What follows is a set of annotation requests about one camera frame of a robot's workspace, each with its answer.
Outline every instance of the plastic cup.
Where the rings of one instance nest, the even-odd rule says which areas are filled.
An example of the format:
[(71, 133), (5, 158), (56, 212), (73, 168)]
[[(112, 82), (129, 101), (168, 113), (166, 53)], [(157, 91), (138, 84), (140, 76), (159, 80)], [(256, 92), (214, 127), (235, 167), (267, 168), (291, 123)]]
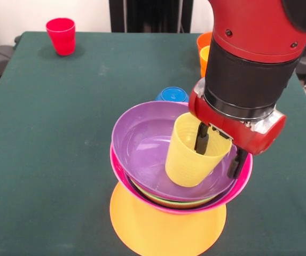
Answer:
[(204, 34), (201, 34), (197, 38), (197, 46), (198, 46), (198, 52), (200, 55), (200, 50), (204, 48), (205, 46), (210, 45), (211, 43), (211, 38), (212, 38), (212, 32), (207, 32)]
[(203, 78), (205, 76), (205, 73), (206, 73), (207, 60), (208, 60), (209, 53), (210, 53), (210, 46), (209, 45), (205, 46), (200, 51), (200, 75), (201, 75), (201, 78)]
[(74, 52), (76, 47), (76, 27), (73, 20), (68, 18), (50, 20), (46, 24), (46, 30), (57, 54), (67, 56)]
[(208, 176), (229, 152), (232, 141), (208, 130), (204, 155), (194, 150), (200, 121), (191, 113), (180, 115), (175, 123), (166, 159), (166, 173), (179, 186), (194, 187)]

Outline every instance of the pink bowl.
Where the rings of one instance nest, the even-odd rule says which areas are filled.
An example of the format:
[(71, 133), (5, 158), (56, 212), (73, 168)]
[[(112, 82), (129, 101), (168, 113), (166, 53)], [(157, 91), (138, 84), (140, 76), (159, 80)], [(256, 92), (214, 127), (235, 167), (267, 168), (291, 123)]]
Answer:
[(132, 193), (136, 198), (138, 198), (142, 202), (156, 209), (159, 209), (161, 211), (168, 212), (171, 214), (189, 214), (189, 213), (203, 212), (203, 211), (208, 211), (210, 209), (216, 208), (222, 204), (228, 203), (229, 201), (233, 200), (236, 196), (238, 196), (242, 192), (242, 190), (245, 188), (251, 176), (252, 169), (253, 169), (253, 157), (251, 154), (249, 154), (244, 163), (244, 166), (239, 175), (239, 178), (233, 185), (233, 188), (222, 198), (220, 198), (217, 201), (211, 200), (210, 202), (202, 206), (193, 208), (193, 209), (171, 209), (171, 208), (164, 207), (164, 206), (153, 203), (152, 201), (148, 200), (143, 195), (141, 195), (134, 188), (134, 186), (130, 183), (130, 181), (126, 177), (124, 169), (114, 153), (112, 144), (110, 146), (110, 163), (111, 163), (112, 169), (117, 179), (130, 193)]

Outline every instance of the green bowl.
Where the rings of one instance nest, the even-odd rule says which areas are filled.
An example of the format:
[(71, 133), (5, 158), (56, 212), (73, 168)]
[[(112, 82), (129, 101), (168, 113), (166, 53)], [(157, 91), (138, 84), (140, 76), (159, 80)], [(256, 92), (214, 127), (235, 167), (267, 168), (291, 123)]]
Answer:
[(200, 206), (204, 203), (207, 203), (208, 201), (210, 201), (211, 199), (213, 199), (215, 197), (215, 196), (212, 196), (212, 197), (209, 197), (209, 198), (205, 198), (205, 199), (198, 200), (198, 201), (191, 201), (191, 202), (170, 201), (170, 200), (162, 199), (162, 198), (159, 198), (157, 196), (154, 196), (154, 195), (150, 194), (149, 192), (147, 192), (143, 188), (141, 188), (139, 186), (139, 184), (134, 182), (132, 179), (130, 179), (130, 180), (135, 185), (135, 187), (137, 187), (137, 189), (140, 190), (142, 192), (142, 194), (144, 194), (146, 197), (148, 197), (151, 201), (153, 201), (153, 202), (155, 202), (159, 205), (163, 205), (163, 206), (173, 208), (173, 209), (188, 209), (188, 208), (197, 207), (197, 206)]

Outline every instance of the plastic bowl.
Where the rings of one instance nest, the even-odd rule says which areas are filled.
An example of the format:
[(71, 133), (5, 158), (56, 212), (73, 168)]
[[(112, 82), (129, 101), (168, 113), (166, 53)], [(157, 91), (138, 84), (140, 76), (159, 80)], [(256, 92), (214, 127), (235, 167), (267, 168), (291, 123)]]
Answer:
[(233, 183), (226, 174), (236, 147), (199, 185), (186, 188), (167, 176), (165, 163), (174, 122), (188, 112), (187, 104), (169, 101), (142, 103), (127, 110), (116, 122), (112, 143), (125, 173), (150, 194), (190, 202), (216, 196)]
[(204, 203), (207, 203), (208, 201), (210, 201), (211, 199), (213, 199), (215, 196), (210, 197), (210, 198), (206, 198), (203, 200), (198, 200), (198, 201), (193, 201), (193, 202), (177, 202), (177, 201), (169, 201), (169, 200), (165, 200), (163, 198), (159, 198), (157, 196), (154, 196), (150, 193), (148, 193), (147, 191), (145, 191), (143, 188), (141, 188), (139, 186), (139, 184), (135, 183), (135, 181), (131, 180), (131, 182), (135, 185), (135, 187), (141, 191), (142, 194), (144, 194), (147, 198), (149, 198), (151, 201), (159, 204), (159, 205), (163, 205), (169, 208), (174, 208), (174, 209), (189, 209), (189, 208), (193, 208), (193, 207), (197, 207), (200, 206)]
[(118, 181), (122, 184), (124, 188), (126, 188), (133, 196), (141, 200), (142, 202), (154, 207), (158, 210), (168, 212), (171, 214), (189, 214), (189, 213), (196, 213), (196, 212), (203, 212), (208, 211), (213, 208), (216, 208), (222, 204), (227, 204), (229, 201), (233, 200), (237, 197), (242, 190), (245, 188), (248, 180), (250, 179), (252, 168), (253, 168), (253, 157), (251, 154), (248, 155), (242, 171), (239, 175), (239, 178), (231, 185), (231, 188), (228, 188), (225, 192), (221, 193), (220, 195), (216, 196), (211, 201), (207, 202), (202, 206), (195, 207), (193, 209), (171, 209), (169, 207), (165, 207), (159, 205), (148, 198), (146, 198), (140, 191), (135, 187), (134, 184), (130, 182), (130, 179), (126, 176), (121, 163), (118, 161), (115, 152), (113, 150), (113, 146), (110, 146), (110, 163), (112, 169), (114, 171), (115, 176), (117, 177)]

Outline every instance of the blue bowl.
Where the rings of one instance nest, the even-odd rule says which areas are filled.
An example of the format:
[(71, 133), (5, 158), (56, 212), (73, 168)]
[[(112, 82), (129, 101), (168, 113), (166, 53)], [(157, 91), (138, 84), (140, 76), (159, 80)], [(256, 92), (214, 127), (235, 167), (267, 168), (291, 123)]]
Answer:
[(179, 87), (168, 87), (162, 90), (155, 100), (159, 101), (174, 101), (174, 102), (188, 102), (190, 97), (187, 93)]

